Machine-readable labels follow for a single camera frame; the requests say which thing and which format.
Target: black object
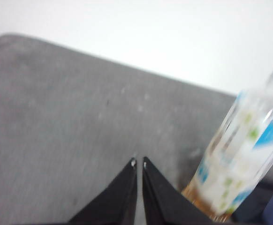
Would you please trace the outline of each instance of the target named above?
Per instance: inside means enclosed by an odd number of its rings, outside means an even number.
[[[177,192],[147,157],[144,157],[143,166],[143,199],[147,225],[223,224],[212,222]]]
[[[133,225],[136,203],[137,161],[132,158],[108,187],[68,223],[50,225]]]
[[[273,183],[262,180],[233,213],[238,222],[262,223],[262,213],[273,195]]]

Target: brown liquid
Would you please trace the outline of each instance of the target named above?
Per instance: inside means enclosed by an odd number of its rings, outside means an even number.
[[[211,209],[210,205],[200,197],[198,191],[196,190],[196,186],[195,184],[193,184],[192,180],[188,184],[188,186],[182,191],[182,195],[215,222],[225,222],[231,216],[231,213],[217,215]]]

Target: plastic bottle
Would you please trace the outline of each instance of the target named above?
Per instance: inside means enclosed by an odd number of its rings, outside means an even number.
[[[241,92],[182,194],[212,220],[226,221],[273,165],[273,72]]]

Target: gray fabric surface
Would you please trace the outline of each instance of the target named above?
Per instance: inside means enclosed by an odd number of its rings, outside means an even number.
[[[0,37],[0,225],[69,220],[135,155],[135,224],[145,224],[142,157],[181,190],[233,100],[40,40]]]

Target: blue label stripe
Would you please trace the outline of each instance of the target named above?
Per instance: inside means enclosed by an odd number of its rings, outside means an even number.
[[[273,121],[268,125],[266,130],[260,136],[258,141],[255,143],[254,147],[259,147],[260,145],[273,143]]]
[[[204,158],[201,160],[198,166],[198,177],[202,184],[206,181],[208,177],[208,168],[204,163]]]
[[[245,198],[248,197],[248,195],[250,195],[251,192],[252,192],[252,190],[246,190],[246,191],[239,193],[239,195],[237,197],[235,197],[235,199],[233,200],[232,204],[241,203],[242,201],[245,200]]]

